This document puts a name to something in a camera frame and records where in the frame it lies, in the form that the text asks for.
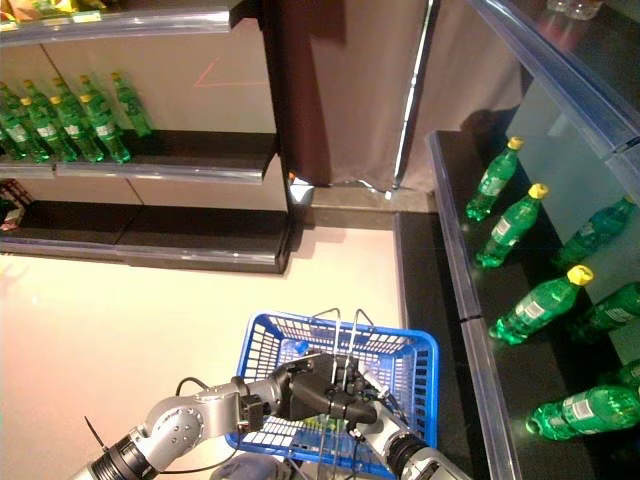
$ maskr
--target shelf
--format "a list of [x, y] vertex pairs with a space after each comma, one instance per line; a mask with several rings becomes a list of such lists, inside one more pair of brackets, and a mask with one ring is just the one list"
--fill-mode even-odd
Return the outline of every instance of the shelf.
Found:
[[[543, 85], [600, 157], [624, 149], [640, 135], [637, 23], [604, 5], [593, 20], [573, 21], [566, 26], [564, 35], [556, 35], [553, 22], [565, 20], [562, 14], [554, 16], [545, 11], [546, 2], [469, 3]], [[573, 38], [575, 45], [566, 44], [567, 38]]]
[[404, 325], [430, 333], [440, 347], [438, 450], [471, 478], [488, 480], [487, 455], [439, 217], [435, 213], [396, 213], [393, 232]]
[[281, 273], [287, 214], [145, 206], [116, 247], [130, 265]]
[[20, 227], [0, 233], [0, 251], [117, 261], [115, 244], [139, 205], [34, 202]]
[[271, 133], [158, 130], [138, 138], [133, 131], [125, 130], [123, 142], [132, 154], [128, 163], [79, 160], [53, 166], [5, 161], [0, 162], [0, 176], [120, 177], [259, 185], [276, 151], [275, 135]]
[[132, 266], [282, 273], [286, 212], [37, 201], [0, 251]]
[[[458, 268], [457, 275], [451, 269], [453, 287], [463, 320], [491, 478], [600, 478], [602, 472], [616, 468], [608, 449], [619, 433], [552, 442], [526, 432], [524, 421], [538, 405], [586, 390], [596, 384], [598, 373], [619, 366], [610, 341], [605, 339], [590, 347], [573, 345], [563, 325], [569, 315], [517, 347], [504, 346], [487, 335], [487, 326], [531, 288], [561, 275], [548, 261], [559, 246], [551, 222], [542, 210], [536, 225], [502, 267], [475, 268], [470, 255], [482, 248], [499, 217], [496, 214], [472, 225], [464, 217], [464, 205], [473, 194], [484, 165], [467, 134], [436, 132], [430, 137], [430, 146], [438, 173], [444, 243], [450, 265]], [[528, 185], [519, 168], [494, 211], [501, 213], [524, 196]], [[470, 306], [461, 305], [469, 299], [473, 302]], [[587, 295], [581, 294], [574, 312], [589, 304]], [[467, 311], [477, 313], [464, 317]]]
[[81, 15], [24, 22], [15, 29], [3, 31], [0, 46], [113, 37], [227, 33], [239, 20], [237, 11], [243, 2], [182, 2], [189, 8], [162, 8], [167, 3], [180, 5], [179, 2], [147, 2], [150, 5], [146, 8], [145, 2], [127, 3], [131, 4], [131, 9], [98, 14], [94, 21], [88, 21], [88, 17]]
[[0, 156], [0, 178], [53, 178], [53, 163], [35, 163], [30, 160], [12, 160]]

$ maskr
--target brown curtain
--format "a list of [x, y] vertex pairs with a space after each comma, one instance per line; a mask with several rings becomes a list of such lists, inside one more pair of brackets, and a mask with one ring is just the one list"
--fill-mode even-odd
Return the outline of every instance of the brown curtain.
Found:
[[[426, 0], [264, 2], [288, 168], [314, 185], [393, 184]], [[520, 100], [518, 63], [464, 0], [442, 0], [403, 185], [431, 190], [424, 136]]]

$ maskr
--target white floor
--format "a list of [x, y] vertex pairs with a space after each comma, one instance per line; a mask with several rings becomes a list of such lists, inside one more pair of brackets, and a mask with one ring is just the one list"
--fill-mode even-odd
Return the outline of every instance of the white floor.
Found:
[[[97, 458], [83, 415], [111, 444], [181, 378], [228, 382], [256, 311], [338, 306], [350, 319], [363, 308], [376, 324], [400, 326], [393, 234], [374, 230], [305, 231], [284, 276], [2, 256], [0, 302], [0, 476], [8, 480], [64, 480]], [[214, 440], [172, 468], [230, 451]]]

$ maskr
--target plastic bottle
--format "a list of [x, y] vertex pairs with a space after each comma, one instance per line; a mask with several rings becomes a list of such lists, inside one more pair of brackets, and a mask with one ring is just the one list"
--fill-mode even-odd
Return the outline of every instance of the plastic bottle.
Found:
[[470, 220], [480, 222], [489, 216], [498, 195], [516, 171], [518, 151], [523, 145], [524, 139], [511, 137], [504, 151], [491, 161], [465, 209]]
[[31, 131], [24, 127], [18, 117], [7, 111], [0, 112], [0, 124], [16, 143], [18, 149], [29, 155], [34, 162], [42, 163], [49, 160], [49, 153], [40, 145]]
[[21, 160], [27, 156], [25, 152], [18, 148], [16, 142], [14, 142], [9, 134], [2, 128], [0, 128], [0, 147], [2, 147], [11, 160]]
[[489, 329], [489, 335], [517, 345], [537, 332], [551, 320], [568, 311], [576, 301], [580, 288], [593, 280], [593, 272], [577, 265], [566, 277], [541, 283], [531, 290], [516, 306], [498, 318]]
[[131, 124], [133, 125], [138, 137], [150, 135], [151, 128], [147, 124], [147, 120], [142, 110], [142, 105], [140, 105], [136, 92], [125, 85], [118, 73], [113, 72], [111, 74], [111, 78], [113, 79], [113, 85], [116, 89], [118, 101], [120, 102], [120, 105], [122, 105], [122, 109], [127, 114], [127, 117], [129, 117], [129, 120], [131, 120]]
[[62, 105], [64, 105], [65, 107], [65, 110], [73, 111], [76, 114], [76, 116], [80, 119], [82, 124], [85, 127], [90, 128], [91, 123], [89, 122], [89, 119], [85, 115], [84, 110], [82, 109], [82, 105], [80, 104], [76, 96], [73, 94], [73, 92], [69, 89], [69, 86], [64, 82], [64, 80], [61, 77], [55, 77], [53, 79], [53, 84], [58, 90], [58, 95], [56, 95], [56, 97], [60, 98]]
[[548, 192], [546, 185], [536, 183], [522, 200], [507, 209], [491, 231], [489, 241], [476, 254], [476, 260], [482, 267], [494, 268], [502, 265], [514, 245], [536, 223], [540, 201]]
[[591, 307], [580, 319], [569, 325], [569, 330], [573, 340], [595, 343], [605, 333], [638, 319], [640, 282], [633, 282]]
[[566, 440], [630, 428], [640, 422], [638, 392], [601, 385], [562, 402], [546, 403], [527, 419], [527, 430], [551, 440]]
[[98, 134], [98, 138], [107, 147], [113, 159], [118, 163], [128, 162], [131, 159], [131, 154], [116, 133], [116, 127], [111, 118], [103, 111], [100, 98], [93, 98], [91, 95], [85, 94], [80, 95], [80, 101], [86, 105], [89, 120]]
[[93, 110], [104, 113], [115, 127], [116, 133], [120, 134], [118, 122], [116, 122], [116, 118], [109, 107], [107, 98], [91, 83], [91, 79], [87, 75], [80, 75], [80, 82], [82, 83], [82, 93], [84, 95], [90, 95], [92, 98], [91, 104], [94, 105]]
[[565, 243], [553, 258], [553, 263], [565, 269], [594, 254], [622, 233], [634, 210], [635, 204], [627, 196], [599, 210]]
[[31, 128], [29, 114], [27, 113], [27, 109], [20, 103], [20, 97], [13, 93], [4, 82], [0, 82], [0, 92], [2, 92], [4, 107], [14, 115], [24, 127]]
[[40, 138], [47, 142], [47, 145], [49, 145], [60, 160], [63, 162], [73, 162], [78, 158], [78, 155], [69, 144], [66, 136], [58, 130], [46, 111], [34, 105], [29, 97], [21, 98], [20, 101], [27, 107], [31, 123], [38, 132], [38, 135], [40, 135]]
[[24, 80], [22, 83], [24, 83], [24, 86], [27, 89], [27, 92], [29, 92], [29, 96], [25, 98], [30, 98], [31, 103], [33, 105], [35, 105], [41, 110], [46, 111], [47, 115], [49, 115], [49, 119], [53, 122], [53, 124], [57, 128], [60, 128], [61, 125], [58, 122], [58, 116], [56, 115], [56, 111], [54, 110], [53, 106], [51, 106], [51, 104], [49, 103], [49, 99], [45, 96], [45, 94], [40, 92], [40, 90], [36, 88], [36, 86], [33, 84], [31, 80]]
[[58, 112], [58, 118], [67, 135], [73, 140], [84, 158], [90, 162], [100, 162], [104, 153], [93, 140], [91, 130], [82, 124], [75, 107], [65, 104], [60, 97], [51, 97], [51, 104]]
[[637, 390], [640, 388], [640, 358], [632, 360], [617, 371], [605, 373], [600, 377], [600, 383], [623, 385]]

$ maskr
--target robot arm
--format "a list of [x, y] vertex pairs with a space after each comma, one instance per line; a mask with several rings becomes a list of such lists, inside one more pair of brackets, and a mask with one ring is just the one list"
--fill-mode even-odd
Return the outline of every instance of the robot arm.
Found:
[[[469, 480], [380, 400], [363, 400], [363, 392], [372, 385], [359, 373], [357, 361], [338, 357], [338, 378], [348, 379], [345, 389], [331, 382], [335, 368], [332, 355], [317, 353], [248, 385], [234, 377], [193, 396], [166, 398], [142, 425], [70, 480], [149, 480], [209, 438], [260, 430], [265, 415], [302, 420], [318, 414], [346, 420], [401, 480]], [[434, 476], [436, 472], [443, 476]]]

